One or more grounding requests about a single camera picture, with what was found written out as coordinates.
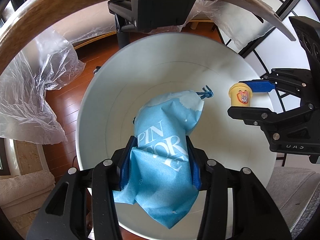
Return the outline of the small yellow cup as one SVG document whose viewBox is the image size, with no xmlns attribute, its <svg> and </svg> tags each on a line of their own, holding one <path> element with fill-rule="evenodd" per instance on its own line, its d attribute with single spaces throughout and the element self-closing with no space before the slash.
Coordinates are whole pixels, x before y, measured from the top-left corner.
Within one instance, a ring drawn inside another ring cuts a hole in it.
<svg viewBox="0 0 320 240">
<path fill-rule="evenodd" d="M 243 82 L 235 83 L 228 91 L 231 106 L 234 107 L 249 107 L 252 94 L 251 88 Z"/>
</svg>

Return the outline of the blue paper bag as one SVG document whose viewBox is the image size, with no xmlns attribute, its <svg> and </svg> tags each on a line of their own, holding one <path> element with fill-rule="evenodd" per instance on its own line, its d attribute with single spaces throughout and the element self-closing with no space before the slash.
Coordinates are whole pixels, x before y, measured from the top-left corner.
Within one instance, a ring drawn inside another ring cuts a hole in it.
<svg viewBox="0 0 320 240">
<path fill-rule="evenodd" d="M 198 168 L 189 159 L 186 137 L 198 124 L 202 92 L 184 90 L 149 100 L 135 117 L 137 145 L 130 150 L 125 185 L 114 191 L 114 201 L 138 204 L 152 219 L 172 228 L 191 209 L 201 187 Z"/>
</svg>

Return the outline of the white trash bin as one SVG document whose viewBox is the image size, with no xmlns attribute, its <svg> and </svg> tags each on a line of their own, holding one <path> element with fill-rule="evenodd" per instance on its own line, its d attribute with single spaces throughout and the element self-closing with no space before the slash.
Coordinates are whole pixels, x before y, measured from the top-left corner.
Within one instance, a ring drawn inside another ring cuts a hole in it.
<svg viewBox="0 0 320 240">
<path fill-rule="evenodd" d="M 257 126 L 230 118 L 228 91 L 259 75 L 237 53 L 206 37 L 166 33 L 140 39 L 113 55 L 95 74 L 77 119 L 76 153 L 81 169 L 95 167 L 124 148 L 133 119 L 150 99 L 169 92 L 212 89 L 190 138 L 224 167 L 249 167 L 267 185 L 276 162 Z"/>
</svg>

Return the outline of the black table leg base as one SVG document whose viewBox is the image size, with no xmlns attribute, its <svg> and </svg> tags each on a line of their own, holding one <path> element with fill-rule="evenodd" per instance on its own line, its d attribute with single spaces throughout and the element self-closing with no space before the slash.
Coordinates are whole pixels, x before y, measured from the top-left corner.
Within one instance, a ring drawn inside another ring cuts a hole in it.
<svg viewBox="0 0 320 240">
<path fill-rule="evenodd" d="M 183 25 L 196 0 L 109 0 L 120 49 L 130 44 L 130 33 L 149 33 Z"/>
</svg>

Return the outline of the clear plastic table cover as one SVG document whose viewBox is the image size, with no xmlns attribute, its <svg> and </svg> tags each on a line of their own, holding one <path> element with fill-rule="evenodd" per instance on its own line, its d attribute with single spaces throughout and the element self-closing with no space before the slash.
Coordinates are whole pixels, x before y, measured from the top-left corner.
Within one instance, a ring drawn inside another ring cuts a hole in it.
<svg viewBox="0 0 320 240">
<path fill-rule="evenodd" d="M 84 68 L 71 42 L 53 27 L 33 38 L 1 74 L 1 137 L 35 144 L 65 141 L 46 92 L 66 87 Z M 97 129 L 107 115 L 98 107 L 116 95 L 129 101 L 139 90 L 158 96 L 197 91 L 202 85 L 220 94 L 236 81 L 257 77 L 237 53 L 206 37 L 178 32 L 149 35 L 116 52 L 94 78 L 89 125 Z"/>
</svg>

